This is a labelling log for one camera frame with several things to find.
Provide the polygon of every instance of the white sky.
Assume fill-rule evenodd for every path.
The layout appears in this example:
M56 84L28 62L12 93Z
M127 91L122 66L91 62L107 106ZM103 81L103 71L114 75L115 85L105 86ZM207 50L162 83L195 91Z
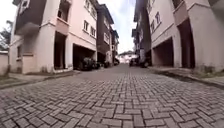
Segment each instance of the white sky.
M133 23L135 0L99 0L105 3L113 17L114 28L120 36L118 52L133 50L133 39L131 30L135 27ZM14 21L16 6L12 0L1 0L0 2L0 30L6 26L6 20Z

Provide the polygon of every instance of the brick paving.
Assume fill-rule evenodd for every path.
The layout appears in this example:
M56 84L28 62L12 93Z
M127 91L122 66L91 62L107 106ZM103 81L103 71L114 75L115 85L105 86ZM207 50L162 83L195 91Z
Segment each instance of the brick paving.
M0 128L224 128L224 90L120 65L0 91Z

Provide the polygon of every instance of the dark car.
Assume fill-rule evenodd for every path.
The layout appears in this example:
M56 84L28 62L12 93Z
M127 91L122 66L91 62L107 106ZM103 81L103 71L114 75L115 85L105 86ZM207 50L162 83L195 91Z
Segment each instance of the dark car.
M82 71L91 71L93 69L93 60L91 58L85 57L79 63L79 69Z

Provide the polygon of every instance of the driveway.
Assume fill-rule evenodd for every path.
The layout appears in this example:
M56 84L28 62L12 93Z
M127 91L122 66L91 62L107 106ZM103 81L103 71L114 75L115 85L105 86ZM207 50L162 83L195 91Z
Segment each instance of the driveway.
M0 91L0 128L224 128L224 91L120 65Z

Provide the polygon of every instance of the apartment building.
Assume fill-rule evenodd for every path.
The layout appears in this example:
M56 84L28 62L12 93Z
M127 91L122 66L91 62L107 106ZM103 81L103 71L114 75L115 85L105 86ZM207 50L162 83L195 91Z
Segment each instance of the apartment building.
M149 26L149 15L147 11L148 0L136 0L134 22L136 28L132 30L135 52L144 62L145 58L151 58L151 33Z
M118 55L118 44L119 44L119 35L116 30L111 30L112 33L112 64L114 64L116 56Z
M98 61L112 63L112 30L113 18L105 4L97 8L97 57Z
M84 57L97 60L98 49L103 54L110 51L113 19L97 0L14 0L13 4L18 10L9 52L12 72L70 71Z
M222 0L150 0L148 13L153 65L224 68Z

